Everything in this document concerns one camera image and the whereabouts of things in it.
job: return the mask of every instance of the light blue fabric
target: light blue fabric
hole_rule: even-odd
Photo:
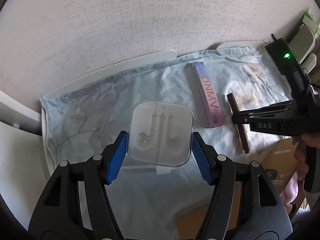
[[[194,61],[203,61],[208,70],[224,115],[221,127],[207,128],[191,67]],[[219,154],[243,163],[262,161],[282,137],[247,128],[252,150],[245,155],[226,98],[233,92],[240,110],[289,99],[276,67],[267,68],[261,62],[258,48],[206,50],[104,78],[66,97],[42,98],[49,152],[56,165],[61,160],[86,161],[113,143],[121,130],[128,131],[135,105],[147,100],[188,106],[195,117],[194,130]],[[136,161],[126,156],[125,163]],[[121,169],[107,192],[125,238],[178,239],[176,218],[208,203],[212,187],[202,180],[192,156],[187,164],[166,175],[157,175],[153,169]],[[87,215],[84,221],[89,224]]]

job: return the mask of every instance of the blue gripper pad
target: blue gripper pad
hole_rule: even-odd
[[[108,175],[106,176],[106,181],[108,184],[111,184],[118,177],[121,165],[127,152],[127,138],[128,133],[123,136],[118,148],[115,151],[115,154],[109,162]]]
[[[212,178],[211,178],[211,168],[207,158],[204,155],[202,148],[198,140],[196,139],[195,135],[193,135],[192,140],[192,152],[196,159],[199,171],[201,173],[202,179],[205,180],[210,186],[212,185]]]

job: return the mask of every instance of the brown stick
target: brown stick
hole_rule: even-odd
[[[230,104],[230,107],[231,107],[233,114],[238,114],[240,111],[239,111],[237,102],[235,100],[235,97],[233,96],[233,93],[227,94],[227,98],[228,98],[228,101],[229,101],[229,104]],[[247,132],[245,131],[243,124],[237,124],[237,128],[238,128],[238,133],[240,136],[242,148],[244,150],[244,153],[247,154],[250,152],[250,145],[248,142]]]

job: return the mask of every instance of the human hand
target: human hand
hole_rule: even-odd
[[[320,132],[316,133],[305,133],[302,135],[302,139],[306,145],[309,147],[319,148],[320,149]],[[292,145],[295,145],[298,142],[296,137],[292,137]],[[306,177],[306,174],[309,171],[309,166],[306,163],[306,154],[299,148],[299,145],[294,151],[293,156],[297,159],[297,173],[303,179]]]

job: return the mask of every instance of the pink fluffy fabric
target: pink fluffy fabric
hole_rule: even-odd
[[[296,199],[298,195],[298,179],[298,175],[295,172],[292,178],[290,179],[288,185],[281,193],[280,198],[284,205],[288,205]]]

